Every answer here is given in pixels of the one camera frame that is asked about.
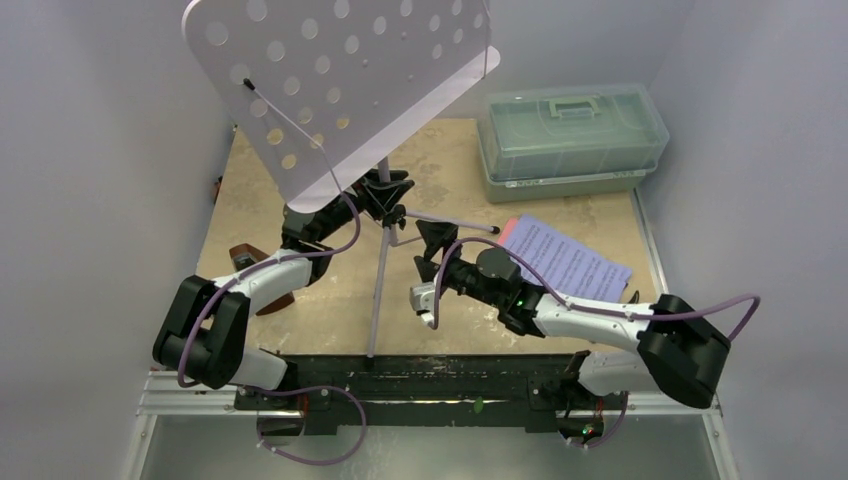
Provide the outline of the lilac perforated music stand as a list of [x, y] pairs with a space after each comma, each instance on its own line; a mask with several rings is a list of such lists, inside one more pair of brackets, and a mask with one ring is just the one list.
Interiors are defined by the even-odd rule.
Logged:
[[193, 1], [181, 27], [266, 171], [223, 188], [252, 238], [385, 167], [500, 61], [484, 1]]

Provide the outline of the white sheet music pages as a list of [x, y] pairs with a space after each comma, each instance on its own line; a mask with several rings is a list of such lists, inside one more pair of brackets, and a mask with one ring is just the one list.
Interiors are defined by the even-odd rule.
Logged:
[[617, 302], [632, 269], [612, 262], [572, 237], [530, 215], [518, 223], [505, 245], [532, 269], [522, 276], [539, 284], [545, 280], [557, 292], [597, 301]]

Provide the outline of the pink paper folder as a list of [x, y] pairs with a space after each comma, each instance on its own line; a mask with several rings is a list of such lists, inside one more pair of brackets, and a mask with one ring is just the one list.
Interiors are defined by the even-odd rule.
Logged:
[[505, 245], [508, 242], [512, 232], [514, 231], [514, 229], [516, 227], [516, 224], [518, 223], [518, 220], [519, 220], [518, 217], [512, 217], [505, 223], [505, 225], [502, 227], [501, 233], [499, 234], [499, 237], [497, 239], [497, 243], [499, 245]]

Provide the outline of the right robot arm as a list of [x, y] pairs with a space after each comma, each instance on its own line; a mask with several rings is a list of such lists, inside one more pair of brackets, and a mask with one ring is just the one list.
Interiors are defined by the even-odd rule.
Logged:
[[410, 305], [427, 327], [438, 328], [442, 295], [453, 290], [494, 308], [516, 335], [619, 349], [617, 360], [588, 355], [564, 376], [561, 392], [573, 406], [640, 386], [688, 407], [712, 404], [731, 341], [681, 298], [663, 294], [653, 303], [622, 304], [568, 296], [543, 280], [524, 279], [522, 262], [494, 243], [475, 261], [463, 260], [455, 224], [419, 220], [416, 227], [425, 251], [414, 259], [421, 282], [410, 289]]

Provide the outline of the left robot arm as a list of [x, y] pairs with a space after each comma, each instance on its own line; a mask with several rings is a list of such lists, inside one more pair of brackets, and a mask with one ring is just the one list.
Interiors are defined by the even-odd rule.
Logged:
[[272, 408], [297, 399], [294, 369], [282, 358], [246, 344], [249, 320], [274, 302], [317, 282], [334, 250], [323, 240], [361, 213], [375, 220], [400, 220], [400, 200], [413, 186], [405, 170], [382, 180], [371, 170], [349, 190], [313, 213], [284, 210], [282, 244], [258, 263], [217, 279], [192, 275], [179, 285], [152, 347], [157, 363], [178, 371], [185, 386], [259, 389]]

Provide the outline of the brown wooden metronome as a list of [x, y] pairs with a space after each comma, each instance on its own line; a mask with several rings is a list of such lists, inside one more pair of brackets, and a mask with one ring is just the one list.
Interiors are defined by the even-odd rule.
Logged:
[[[269, 255], [258, 248], [242, 243], [233, 246], [229, 249], [229, 256], [232, 266], [236, 272], [247, 269], [269, 258]], [[279, 296], [273, 301], [265, 304], [261, 309], [256, 311], [257, 316], [270, 315], [278, 312], [295, 302], [295, 297], [292, 293]]]

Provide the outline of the translucent green storage box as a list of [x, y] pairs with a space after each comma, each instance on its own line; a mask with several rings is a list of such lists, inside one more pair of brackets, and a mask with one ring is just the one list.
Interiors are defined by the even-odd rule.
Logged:
[[635, 83], [491, 94], [477, 128], [491, 203], [632, 190], [670, 140]]

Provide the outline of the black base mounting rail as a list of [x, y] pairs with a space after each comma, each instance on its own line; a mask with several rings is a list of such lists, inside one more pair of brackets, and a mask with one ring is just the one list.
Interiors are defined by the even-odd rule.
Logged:
[[308, 435], [340, 426], [508, 427], [578, 435], [626, 401], [577, 382], [576, 354], [292, 355], [292, 398], [243, 389], [238, 410], [301, 420]]

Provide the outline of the aluminium frame rails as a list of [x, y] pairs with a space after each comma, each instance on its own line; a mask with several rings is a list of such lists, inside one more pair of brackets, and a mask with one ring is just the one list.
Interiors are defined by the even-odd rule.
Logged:
[[658, 391], [708, 409], [732, 338], [681, 298], [604, 302], [555, 290], [529, 257], [485, 240], [473, 261], [456, 223], [416, 216], [424, 251], [410, 291], [415, 315], [437, 330], [447, 292], [491, 307], [509, 332], [586, 340], [592, 349], [530, 355], [282, 354], [248, 345], [249, 322], [314, 285], [333, 257], [327, 238], [365, 212], [403, 226], [399, 203], [342, 195], [315, 214], [288, 213], [282, 246], [215, 279], [183, 280], [153, 344], [159, 369], [145, 386], [143, 415], [244, 412], [259, 444], [281, 453], [293, 433], [332, 434], [342, 425], [522, 427], [557, 432], [584, 450], [617, 430], [635, 392]]

